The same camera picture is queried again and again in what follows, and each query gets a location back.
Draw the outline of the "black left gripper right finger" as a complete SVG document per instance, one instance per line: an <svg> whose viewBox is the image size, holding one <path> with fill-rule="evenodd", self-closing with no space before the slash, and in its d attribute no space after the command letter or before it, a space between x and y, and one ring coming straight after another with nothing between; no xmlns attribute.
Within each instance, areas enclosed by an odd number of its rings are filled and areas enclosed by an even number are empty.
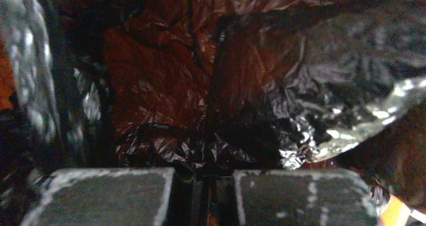
<svg viewBox="0 0 426 226"><path fill-rule="evenodd" d="M381 225L355 172L236 170L233 225Z"/></svg>

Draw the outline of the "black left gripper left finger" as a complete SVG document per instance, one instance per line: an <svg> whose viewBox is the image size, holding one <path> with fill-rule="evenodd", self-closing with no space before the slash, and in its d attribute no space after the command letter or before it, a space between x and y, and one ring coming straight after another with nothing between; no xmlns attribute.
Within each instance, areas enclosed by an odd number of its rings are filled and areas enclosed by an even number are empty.
<svg viewBox="0 0 426 226"><path fill-rule="evenodd" d="M21 225L166 225L173 168L62 169Z"/></svg>

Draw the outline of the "black plastic trash bag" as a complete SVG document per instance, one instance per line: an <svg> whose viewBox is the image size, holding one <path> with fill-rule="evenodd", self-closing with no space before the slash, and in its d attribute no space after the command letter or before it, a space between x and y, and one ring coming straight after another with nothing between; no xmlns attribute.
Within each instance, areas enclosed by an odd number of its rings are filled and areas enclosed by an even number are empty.
<svg viewBox="0 0 426 226"><path fill-rule="evenodd" d="M173 168L166 225L233 225L236 170L425 213L425 0L1 0L1 38L1 225L91 168Z"/></svg>

